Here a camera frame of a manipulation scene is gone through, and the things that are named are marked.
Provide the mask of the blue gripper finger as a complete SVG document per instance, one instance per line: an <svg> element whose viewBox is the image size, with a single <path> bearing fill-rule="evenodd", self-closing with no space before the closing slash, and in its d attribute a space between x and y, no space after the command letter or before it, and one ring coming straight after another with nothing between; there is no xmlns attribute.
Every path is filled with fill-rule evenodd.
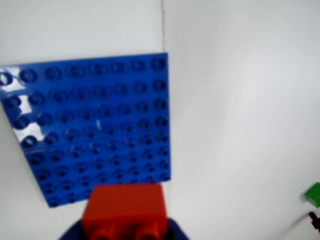
<svg viewBox="0 0 320 240"><path fill-rule="evenodd" d="M172 219L168 218L168 230L164 236L164 240L189 240L185 232L180 226ZM81 220L76 221L71 227L69 227L59 238L59 240L88 240Z"/></svg>

